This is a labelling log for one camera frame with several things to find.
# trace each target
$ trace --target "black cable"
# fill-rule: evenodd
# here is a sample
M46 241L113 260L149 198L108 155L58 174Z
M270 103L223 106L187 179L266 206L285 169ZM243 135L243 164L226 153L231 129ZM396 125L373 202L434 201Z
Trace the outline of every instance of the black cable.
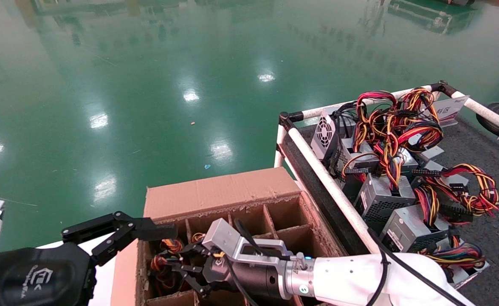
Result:
M230 273L230 276L232 277L232 280L234 281L234 285L236 285L236 287L238 288L238 291L240 291L240 293L244 296L244 298L249 302L249 304L251 306L259 306L257 304L257 302L255 302L255 300L253 300L253 298L251 298L251 296L249 296L247 291L242 286L242 283L240 283L240 280L238 279L236 274L234 274L234 269L232 268L232 264L230 263L230 260L228 259L228 257L225 255L225 256L223 256L223 258L225 259L225 263L226 263L226 267L228 268L228 272Z
M251 244L251 246L253 248L255 248L255 250L257 252L261 253L264 256L277 257L280 260L290 261L290 257L289 256L273 254L269 250L265 250L264 248L261 248L261 246L259 246L255 242L255 239L253 239L253 237L251 236L251 234L249 234L249 231L245 228L244 224L242 223L242 221L240 221L240 219L238 219L238 218L234 219L234 226L236 226L236 229L238 230L238 232L240 233L240 235L242 237L244 237L249 242L249 244Z
M446 298L449 302L452 302L454 305L457 306L466 306L463 304L460 300L457 300L454 296L449 294L449 292L443 290L441 287L438 287L435 283L421 275L418 271L414 270L412 267L408 266L404 261L400 260L396 255L393 254L388 248L386 248L382 242L378 239L378 237L374 234L374 232L369 228L368 233L370 234L370 237L372 237L372 240L378 245L380 248L380 251L385 252L387 256L389 256L392 260L396 261L399 266L403 267L408 271L409 273L412 273L415 277L417 277L420 281L424 282L427 286L431 287L432 290L438 292L440 295L442 295L444 298Z
M387 261L387 256L385 256L385 253L383 252L383 250L380 249L380 253L381 253L381 264L383 265L383 272L381 273L381 279L380 279L380 283L378 283L378 288L376 289L376 292L374 292L374 295L372 296L372 298L370 298L370 300L368 301L366 306L374 305L374 303L376 302L376 300L380 296L380 293L383 290L383 287L385 286L385 281L387 280L387 272L389 270L389 265L391 263Z

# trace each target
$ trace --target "white label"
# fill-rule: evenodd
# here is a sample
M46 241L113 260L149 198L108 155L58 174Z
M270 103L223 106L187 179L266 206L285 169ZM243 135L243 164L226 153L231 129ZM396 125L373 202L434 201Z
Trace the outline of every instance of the white label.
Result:
M366 207L368 207L368 205L366 204L366 195L364 194L364 192L361 192L361 201L362 201L362 206L364 207L364 210L366 210Z
M469 97L470 96L462 96L455 99L443 99L442 101L435 101L432 106L434 106L434 109L436 110L438 119L440 119L440 121L453 120L457 116L457 113L461 110L463 105L465 105L465 102ZM427 115L430 114L428 110L426 110L424 113Z
M391 231L390 229L387 230L387 234L389 235L389 237L391 237L391 240L393 240L393 242L397 245L398 249L402 251L404 247L402 246L402 244L400 244L400 240L398 240L397 234L393 233L393 231Z

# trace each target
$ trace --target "cooling fan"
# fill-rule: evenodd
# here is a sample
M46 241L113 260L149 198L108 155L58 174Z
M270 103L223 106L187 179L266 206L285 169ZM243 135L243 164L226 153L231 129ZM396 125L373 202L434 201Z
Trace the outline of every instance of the cooling fan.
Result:
M328 147L333 138L333 128L323 117L319 118L319 123L316 127L316 137L319 138L323 147Z
M337 147L336 125L330 116L335 110L336 108L323 109L313 132L311 147L321 161L330 158Z

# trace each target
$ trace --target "power supply unit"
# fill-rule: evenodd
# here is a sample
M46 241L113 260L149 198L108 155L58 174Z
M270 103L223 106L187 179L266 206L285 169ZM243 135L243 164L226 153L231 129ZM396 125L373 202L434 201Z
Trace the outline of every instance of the power supply unit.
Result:
M408 139L408 143L410 143L410 145L415 145L421 137L421 134L416 134ZM423 152L412 152L412 156L419 163L420 167L424 167L428 161L431 161L442 153L444 153L444 150L436 145Z
M338 107L325 107L321 111L321 117L317 122L315 132L311 141L311 147L317 158L321 161L327 161L337 149L338 138L351 138L356 122L350 118L339 120L339 126L331 118Z
M401 176L398 193L391 194L389 178L369 174L354 202L354 207L361 214L369 228L381 232L395 209L408 207L416 201L414 191L406 176Z
M351 159L358 157L364 153L372 153L372 148L365 141L362 142L359 147L359 152L353 152L353 139L352 138L342 138L341 140L342 147L339 153L338 162L336 163L337 173L342 172L342 169ZM368 172L372 172L379 164L379 159L374 155L366 155L359 157L352 161L347 168L348 169L368 169ZM354 176L346 176L346 179L339 176L336 178L336 182L338 186L342 189L342 192L346 194L346 197L353 201L358 192L361 190L363 182L359 181Z
M414 157L410 154L410 151L401 147L398 149L398 153L404 159L402 166L400 167L400 174L403 176L410 175L413 169L417 169L419 167L418 162L414 159Z
M449 225L438 215L432 228L429 228L423 222L421 206L412 205L393 211L380 240L393 252L418 252L447 238Z
M451 248L449 244L449 238L440 240L436 242L436 246L441 249L449 249ZM490 267L489 263L486 261L481 268L471 268L471 269L463 269L456 265L450 265L446 272L446 276L448 277L448 282L451 283L451 286L455 289L459 289L464 286L465 283L471 281L474 277L480 274L482 271Z

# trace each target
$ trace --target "black connector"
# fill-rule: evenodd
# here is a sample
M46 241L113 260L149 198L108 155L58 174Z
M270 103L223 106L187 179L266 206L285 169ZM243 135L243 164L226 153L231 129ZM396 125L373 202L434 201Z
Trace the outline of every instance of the black connector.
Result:
M415 117L418 114L419 112L417 110L397 110L397 112L395 112L395 115L397 117L406 117L406 118Z
M360 173L368 173L368 168L356 168L356 169L346 169L344 171L346 175L349 174L360 174Z
M440 171L428 169L413 169L412 174L414 176L426 176L428 178L439 178L441 176Z
M451 190L455 192L466 192L468 193L468 186L465 186L463 183L451 183L449 184Z
M438 212L447 218L450 222L472 222L474 219L473 213L461 207L452 207L451 205L442 204Z
M426 252L427 254L434 254L434 251L436 251L436 249L438 248L438 246L436 246L436 242L432 242L431 244L429 244L428 246L426 246Z

